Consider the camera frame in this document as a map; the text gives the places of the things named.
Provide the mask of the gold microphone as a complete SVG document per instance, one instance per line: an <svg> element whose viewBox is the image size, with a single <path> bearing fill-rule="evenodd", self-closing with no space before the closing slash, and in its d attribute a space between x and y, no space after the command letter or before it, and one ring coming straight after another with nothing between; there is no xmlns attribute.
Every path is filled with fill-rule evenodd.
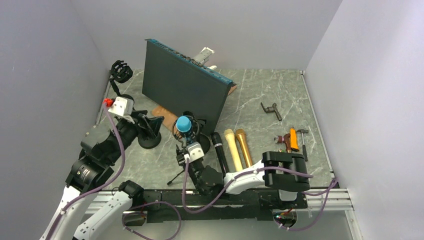
<svg viewBox="0 0 424 240"><path fill-rule="evenodd" d="M242 128L239 128L235 131L235 137L240 145L245 165L247 168L249 168L253 165L253 161L252 161L249 145L247 142L246 132Z"/></svg>

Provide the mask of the black tripod mic stand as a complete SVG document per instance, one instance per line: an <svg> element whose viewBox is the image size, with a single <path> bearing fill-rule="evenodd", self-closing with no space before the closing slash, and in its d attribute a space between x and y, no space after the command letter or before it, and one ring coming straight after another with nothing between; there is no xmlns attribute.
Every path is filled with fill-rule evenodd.
<svg viewBox="0 0 424 240"><path fill-rule="evenodd" d="M172 135L173 135L173 137L178 141L178 142L180 142L180 146L177 144L176 145L176 155L177 155L177 153L183 153L183 156L184 156L184 154L186 154L187 153L187 150L186 150L186 147L188 146L188 145L190 145L190 144L188 144L187 145L187 142L183 139L183 138L179 138L178 136L177 136L177 128L176 128L176 130L175 130L175 132L174 132L174 130L172 131ZM189 175L189 177L191 178L191 180L192 180L192 182L193 182L193 185L195 186L195 188L197 189L198 187L199 187L199 184L200 184L200 182L199 182L199 179L200 179L200 176L190 176Z"/></svg>

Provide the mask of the blue microphone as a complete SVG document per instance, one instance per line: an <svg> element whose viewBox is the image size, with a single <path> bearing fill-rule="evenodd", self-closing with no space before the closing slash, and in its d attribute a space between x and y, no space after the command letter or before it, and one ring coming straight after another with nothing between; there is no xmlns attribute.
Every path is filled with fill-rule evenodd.
<svg viewBox="0 0 424 240"><path fill-rule="evenodd" d="M192 121L186 115L177 118L175 127L177 130L177 136L184 139L186 142L192 141Z"/></svg>

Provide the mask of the black microphone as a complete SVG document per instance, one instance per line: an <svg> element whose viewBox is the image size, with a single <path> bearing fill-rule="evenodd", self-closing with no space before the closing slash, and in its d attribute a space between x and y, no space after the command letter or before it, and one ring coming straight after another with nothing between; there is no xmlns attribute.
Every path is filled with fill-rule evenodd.
<svg viewBox="0 0 424 240"><path fill-rule="evenodd" d="M218 132L213 132L211 134L211 141L214 146L221 171L225 175L226 173L229 172L229 166L225 156L223 142L222 142L220 134Z"/></svg>

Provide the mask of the black desk stand with clip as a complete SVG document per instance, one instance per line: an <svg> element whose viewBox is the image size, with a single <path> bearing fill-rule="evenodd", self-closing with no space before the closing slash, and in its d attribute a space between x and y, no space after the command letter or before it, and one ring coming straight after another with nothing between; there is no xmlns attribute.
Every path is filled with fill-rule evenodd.
<svg viewBox="0 0 424 240"><path fill-rule="evenodd" d="M205 134L202 133L203 128L206 125L207 121L205 119L199 119L195 117L194 113L191 111L184 111L183 116L189 117L192 123L192 133L191 133L192 141L186 142L186 144L189 145L194 142L199 142L203 152L206 154L211 147L210 140Z"/></svg>

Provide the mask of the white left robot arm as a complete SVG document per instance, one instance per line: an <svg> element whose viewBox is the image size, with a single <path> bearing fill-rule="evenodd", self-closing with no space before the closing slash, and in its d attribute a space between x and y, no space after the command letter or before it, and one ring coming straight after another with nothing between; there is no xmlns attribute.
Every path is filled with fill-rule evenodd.
<svg viewBox="0 0 424 240"><path fill-rule="evenodd" d="M160 143L164 117L147 117L146 114L145 110L133 111L130 117L134 122L124 118L114 122L109 114L109 126L96 127L81 141L78 160L71 167L61 201L41 239L95 240L124 211L137 210L143 205L144 189L126 180L104 206L83 220L99 192L123 171L123 162L117 172L113 166L118 159L126 158L125 150L133 141L138 140L145 149L152 149Z"/></svg>

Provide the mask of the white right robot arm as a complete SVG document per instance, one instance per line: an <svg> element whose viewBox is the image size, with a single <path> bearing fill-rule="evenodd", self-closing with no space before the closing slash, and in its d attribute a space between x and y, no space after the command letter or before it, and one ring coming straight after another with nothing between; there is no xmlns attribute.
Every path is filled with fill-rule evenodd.
<svg viewBox="0 0 424 240"><path fill-rule="evenodd" d="M302 154L266 151L253 166L237 172L221 173L209 165L204 166L202 151L180 151L178 164L183 167L184 177L190 178L195 190L216 202L222 195L239 195L259 186L276 189L276 203L289 207L297 194L311 188L306 160Z"/></svg>

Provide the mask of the cream beige microphone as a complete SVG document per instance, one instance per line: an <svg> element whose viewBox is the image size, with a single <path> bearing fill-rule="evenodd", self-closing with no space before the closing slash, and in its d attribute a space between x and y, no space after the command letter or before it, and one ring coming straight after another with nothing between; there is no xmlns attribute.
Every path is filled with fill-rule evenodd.
<svg viewBox="0 0 424 240"><path fill-rule="evenodd" d="M235 167L235 171L239 172L243 170L243 165L240 159L240 155L238 152L238 148L236 145L236 137L235 137L235 133L233 132L232 129L226 129L224 131L224 137L227 141L229 150L230 150L230 154L232 156L232 160L233 160L233 164Z"/></svg>

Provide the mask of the black desk mic stand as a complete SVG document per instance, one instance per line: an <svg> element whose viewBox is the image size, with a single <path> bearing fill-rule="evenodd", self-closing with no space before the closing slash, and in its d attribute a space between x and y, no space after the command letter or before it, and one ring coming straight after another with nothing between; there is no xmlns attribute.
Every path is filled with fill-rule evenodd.
<svg viewBox="0 0 424 240"><path fill-rule="evenodd" d="M138 130L137 141L138 144L144 149L153 149L159 145L162 140L162 135L160 129L149 129L139 128Z"/></svg>

